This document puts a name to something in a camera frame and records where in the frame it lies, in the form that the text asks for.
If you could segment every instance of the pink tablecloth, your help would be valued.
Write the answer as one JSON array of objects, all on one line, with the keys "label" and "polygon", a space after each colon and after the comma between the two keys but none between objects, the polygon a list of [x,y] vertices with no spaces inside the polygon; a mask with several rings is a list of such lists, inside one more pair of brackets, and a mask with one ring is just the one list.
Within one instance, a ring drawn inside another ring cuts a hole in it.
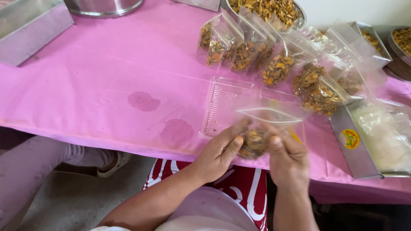
[{"label": "pink tablecloth", "polygon": [[[36,58],[21,67],[0,64],[0,125],[79,145],[194,160],[207,142],[198,134],[210,78],[237,78],[194,59],[199,28],[215,14],[152,0],[121,18],[74,17],[76,25]],[[389,78],[382,97],[411,106],[409,88]],[[315,182],[399,192],[407,196],[396,198],[411,203],[411,179],[354,180],[328,120],[313,117],[305,126]],[[269,168],[267,157],[234,164]],[[317,199],[350,202],[328,195]]]}]

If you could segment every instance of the person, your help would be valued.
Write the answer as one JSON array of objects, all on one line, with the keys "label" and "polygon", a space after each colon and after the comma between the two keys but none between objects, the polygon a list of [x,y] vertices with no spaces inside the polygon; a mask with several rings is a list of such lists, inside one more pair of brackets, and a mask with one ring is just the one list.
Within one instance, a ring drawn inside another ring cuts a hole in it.
[{"label": "person", "polygon": [[[231,165],[249,124],[243,119],[222,131],[192,163],[158,159],[143,190],[92,231],[267,230],[265,170]],[[319,230],[308,195],[307,149],[287,131],[264,127],[277,185],[274,230]]]},{"label": "person", "polygon": [[[22,213],[22,209],[29,208],[45,178],[59,164],[95,166],[99,177],[109,177],[132,156],[44,136],[34,136],[10,150],[0,150],[0,230],[14,230],[19,225],[26,212]],[[19,213],[20,220],[11,222]]]}]

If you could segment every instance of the fingernail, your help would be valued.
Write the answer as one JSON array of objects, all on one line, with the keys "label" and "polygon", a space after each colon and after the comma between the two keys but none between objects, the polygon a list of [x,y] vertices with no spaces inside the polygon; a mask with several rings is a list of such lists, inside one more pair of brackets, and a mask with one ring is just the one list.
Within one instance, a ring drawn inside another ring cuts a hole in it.
[{"label": "fingernail", "polygon": [[242,142],[243,142],[243,139],[242,139],[241,136],[237,136],[237,137],[234,139],[234,143],[235,143],[236,145],[241,145]]},{"label": "fingernail", "polygon": [[274,139],[271,139],[272,144],[274,144],[275,146],[281,146],[282,142],[281,142],[281,138],[276,136]]}]

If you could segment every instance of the water stain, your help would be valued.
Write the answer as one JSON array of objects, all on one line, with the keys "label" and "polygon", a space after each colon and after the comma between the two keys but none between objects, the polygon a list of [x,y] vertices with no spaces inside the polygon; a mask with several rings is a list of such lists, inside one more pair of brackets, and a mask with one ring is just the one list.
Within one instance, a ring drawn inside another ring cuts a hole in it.
[{"label": "water stain", "polygon": [[194,135],[193,128],[184,120],[172,119],[160,133],[160,139],[166,146],[178,148],[186,144]]},{"label": "water stain", "polygon": [[145,112],[154,111],[161,104],[158,99],[153,99],[146,92],[133,92],[128,96],[128,102],[132,107]]}]

